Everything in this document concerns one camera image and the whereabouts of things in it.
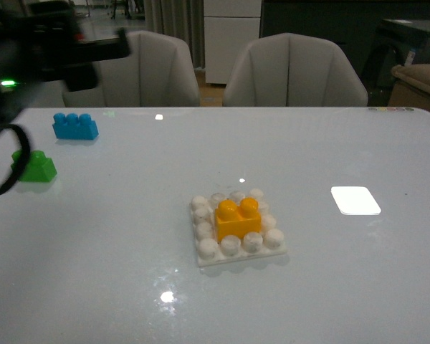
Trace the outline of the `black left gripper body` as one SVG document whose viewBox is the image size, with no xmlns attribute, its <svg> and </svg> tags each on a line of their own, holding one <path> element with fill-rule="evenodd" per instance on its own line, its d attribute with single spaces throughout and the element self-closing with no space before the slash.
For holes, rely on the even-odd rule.
<svg viewBox="0 0 430 344">
<path fill-rule="evenodd" d="M 0 3 L 0 132 L 35 99 L 42 83 L 61 80 L 70 91 L 97 86 L 94 62 L 130 54 L 125 30 L 88 41 L 66 1 L 12 11 Z"/>
</svg>

